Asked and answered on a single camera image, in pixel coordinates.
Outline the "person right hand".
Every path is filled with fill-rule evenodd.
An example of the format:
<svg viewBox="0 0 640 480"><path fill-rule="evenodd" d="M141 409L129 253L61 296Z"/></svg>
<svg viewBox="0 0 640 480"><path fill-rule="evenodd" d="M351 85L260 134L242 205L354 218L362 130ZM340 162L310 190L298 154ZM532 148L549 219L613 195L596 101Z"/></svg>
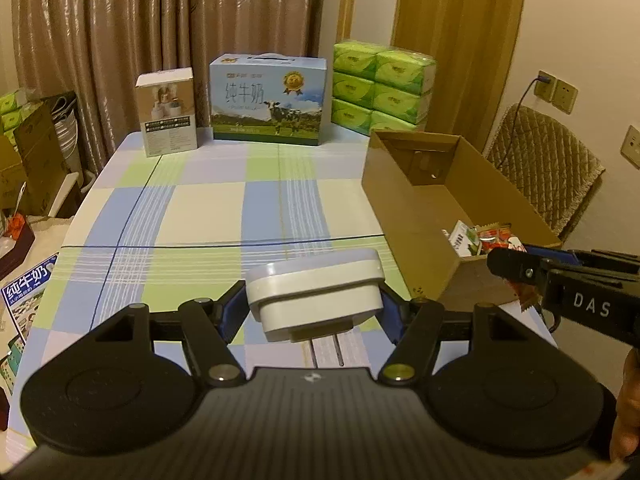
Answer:
<svg viewBox="0 0 640 480"><path fill-rule="evenodd" d="M636 452L639 447L640 364L638 349L631 349L626 357L616 413L610 443L610 457L611 460L624 460Z"/></svg>

